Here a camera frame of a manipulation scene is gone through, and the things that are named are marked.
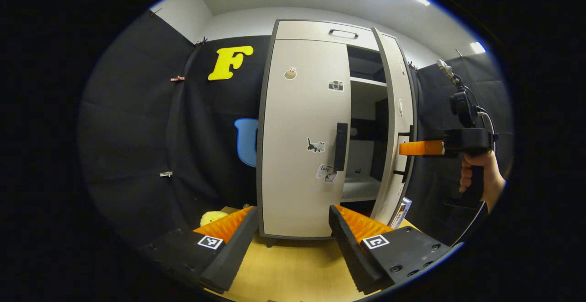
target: box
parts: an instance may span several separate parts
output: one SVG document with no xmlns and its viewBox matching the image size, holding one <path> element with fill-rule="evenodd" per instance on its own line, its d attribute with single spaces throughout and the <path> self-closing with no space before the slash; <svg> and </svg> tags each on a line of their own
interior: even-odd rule
<svg viewBox="0 0 586 302">
<path fill-rule="evenodd" d="M 402 220 L 405 218 L 407 211 L 409 210 L 409 206 L 411 206 L 411 201 L 407 198 L 403 198 L 397 215 L 389 225 L 390 227 L 392 227 L 393 229 L 398 229 L 398 227 L 401 225 Z"/>
</svg>

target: cat sticker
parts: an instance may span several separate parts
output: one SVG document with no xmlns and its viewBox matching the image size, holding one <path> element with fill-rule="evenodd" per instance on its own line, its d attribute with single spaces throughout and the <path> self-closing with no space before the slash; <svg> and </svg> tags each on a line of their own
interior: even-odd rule
<svg viewBox="0 0 586 302">
<path fill-rule="evenodd" d="M 311 143 L 309 137 L 307 138 L 307 150 L 313 152 L 324 152 L 325 151 L 325 142 L 319 141 L 318 143 Z"/>
<path fill-rule="evenodd" d="M 333 180 L 336 179 L 336 177 L 337 177 L 337 171 L 333 171 L 333 172 L 329 173 L 328 175 L 326 175 L 326 177 L 324 177 L 324 182 L 334 184 Z"/>
</svg>

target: human hand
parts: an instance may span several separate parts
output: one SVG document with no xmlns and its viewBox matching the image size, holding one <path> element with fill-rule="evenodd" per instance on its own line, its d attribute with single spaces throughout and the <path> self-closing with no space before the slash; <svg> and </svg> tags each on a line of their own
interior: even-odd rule
<svg viewBox="0 0 586 302">
<path fill-rule="evenodd" d="M 505 187 L 505 179 L 500 175 L 499 166 L 496 162 L 494 151 L 489 150 L 478 156 L 464 154 L 462 160 L 462 177 L 460 178 L 460 192 L 463 193 L 472 184 L 471 166 L 484 167 L 484 189 L 482 198 L 486 202 L 490 212 Z"/>
</svg>

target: ceiling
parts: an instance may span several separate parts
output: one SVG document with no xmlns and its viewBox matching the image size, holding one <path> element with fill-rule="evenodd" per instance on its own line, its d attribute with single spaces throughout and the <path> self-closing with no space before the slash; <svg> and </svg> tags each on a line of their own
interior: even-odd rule
<svg viewBox="0 0 586 302">
<path fill-rule="evenodd" d="M 262 7 L 328 10 L 367 19 L 402 33 L 445 59 L 472 54 L 473 36 L 443 10 L 416 0 L 204 0 L 212 15 Z"/>
</svg>

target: white cabinet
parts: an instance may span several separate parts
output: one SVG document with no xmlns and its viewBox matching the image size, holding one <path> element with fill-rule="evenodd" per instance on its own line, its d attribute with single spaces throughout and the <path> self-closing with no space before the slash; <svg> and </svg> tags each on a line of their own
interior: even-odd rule
<svg viewBox="0 0 586 302">
<path fill-rule="evenodd" d="M 330 237 L 329 206 L 343 201 L 376 199 L 371 217 L 388 223 L 402 198 L 402 175 L 393 171 L 406 165 L 397 156 L 398 133 L 413 125 L 396 40 L 374 28 L 279 20 L 268 53 L 257 137 L 261 235 Z M 375 116 L 381 102 L 384 120 L 380 108 Z M 380 123 L 388 126 L 385 154 L 364 137 Z M 347 131 L 339 130 L 344 124 Z M 380 174 L 373 176 L 375 158 Z"/>
<path fill-rule="evenodd" d="M 350 123 L 349 79 L 343 44 L 274 42 L 262 123 L 265 234 L 331 234 L 328 209 L 341 200 L 345 171 L 324 173 L 320 167 L 333 169 L 337 123 Z M 338 89 L 332 88 L 333 81 Z M 347 143 L 341 147 L 347 154 Z"/>
</svg>

